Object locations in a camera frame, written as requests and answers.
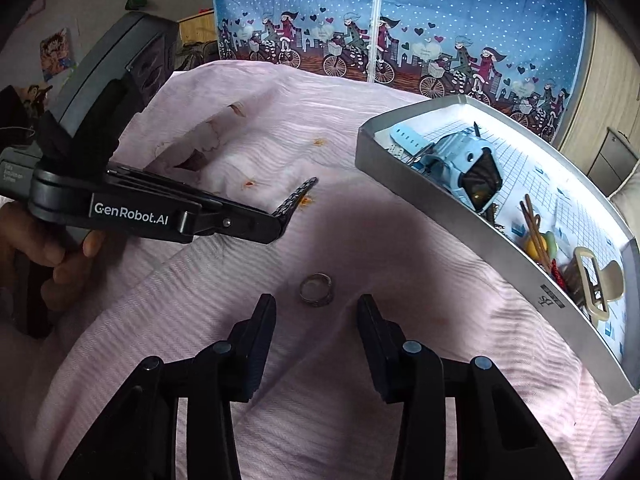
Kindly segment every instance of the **pink bedsheet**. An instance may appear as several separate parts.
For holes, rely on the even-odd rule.
[[[195,355],[269,292],[278,321],[262,385],[252,402],[233,408],[243,478],[390,477],[401,406],[385,405],[373,389],[354,317],[363,293],[441,356],[489,356],[572,474],[599,478],[638,419],[640,397],[611,406],[497,272],[354,168],[358,127],[421,99],[270,63],[223,61],[174,75],[127,127],[117,161],[268,211],[308,177],[320,181],[269,246],[222,236],[188,246],[112,238],[86,300],[31,350],[20,431],[12,433],[30,473],[57,478],[141,359]],[[201,170],[175,169],[194,149],[204,154]],[[313,309],[298,299],[313,272],[335,280],[331,305]],[[178,478],[186,477],[182,408]],[[451,422],[447,452],[455,478]]]

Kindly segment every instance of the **ring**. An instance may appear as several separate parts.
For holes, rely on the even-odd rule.
[[[334,300],[334,281],[322,272],[307,276],[300,283],[300,298],[311,306],[325,306]]]

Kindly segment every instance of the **zipper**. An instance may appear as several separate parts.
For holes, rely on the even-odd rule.
[[[367,81],[376,80],[376,58],[378,52],[378,20],[382,10],[382,0],[372,0],[371,17],[369,20],[369,64],[367,66]]]

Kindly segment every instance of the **watch face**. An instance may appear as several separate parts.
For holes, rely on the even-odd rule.
[[[495,165],[491,150],[482,149],[476,163],[461,177],[461,187],[469,196],[476,212],[481,212],[489,201],[502,189],[502,178]]]

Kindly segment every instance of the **open shallow box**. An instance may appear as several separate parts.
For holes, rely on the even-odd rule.
[[[496,146],[504,185],[495,199],[495,228],[445,189],[406,164],[408,154],[389,136],[398,123],[428,141],[480,126]],[[511,118],[467,96],[450,96],[392,110],[364,123],[358,132],[356,167],[401,196],[483,258],[567,341],[609,402],[635,395],[640,387],[640,254],[619,213],[573,164]],[[587,315],[521,249],[525,235],[520,200],[528,192],[543,231],[553,230],[559,262],[575,246],[594,251],[600,267],[617,260],[625,293],[610,303],[610,317],[594,327]]]

